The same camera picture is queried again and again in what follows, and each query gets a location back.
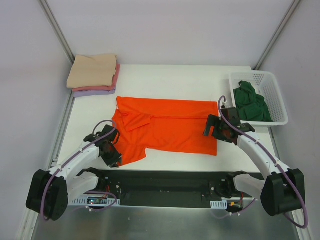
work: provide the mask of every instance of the white table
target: white table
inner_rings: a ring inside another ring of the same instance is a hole
[[[84,137],[102,120],[110,120],[116,110],[116,97],[218,101],[225,95],[232,104],[229,73],[251,71],[249,66],[122,65],[116,93],[76,98],[68,122],[58,163],[79,147]],[[274,154],[267,127],[255,127],[260,140]],[[237,146],[218,141],[217,156],[146,150],[147,157],[119,169],[190,172],[259,172]],[[110,169],[98,158],[90,166]]]

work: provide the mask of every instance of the pink folded cloth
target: pink folded cloth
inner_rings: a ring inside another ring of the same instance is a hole
[[[79,91],[91,91],[91,90],[102,90],[102,91],[112,91],[115,89],[119,77],[120,64],[115,66],[115,75],[112,79],[112,86],[84,86],[84,87],[76,87],[72,89],[72,92]]]

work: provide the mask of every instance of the beige folded cloth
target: beige folded cloth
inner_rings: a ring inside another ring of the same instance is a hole
[[[96,56],[75,57],[66,87],[69,89],[112,86],[112,80],[116,74],[117,55],[101,54]]]

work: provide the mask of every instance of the white wall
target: white wall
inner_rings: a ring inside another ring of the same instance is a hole
[[[254,67],[293,0],[48,0],[72,52]]]
[[[12,240],[48,162],[71,63],[36,0],[0,1],[0,33],[0,239]]]
[[[304,0],[262,70],[278,79],[289,123],[274,127],[280,158],[305,176],[306,206],[320,239],[320,1]]]

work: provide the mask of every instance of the orange polo shirt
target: orange polo shirt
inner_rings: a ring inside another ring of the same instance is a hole
[[[122,165],[146,157],[146,149],[217,155],[217,140],[203,136],[208,115],[218,116],[213,101],[120,97],[112,118],[120,132],[115,145]]]

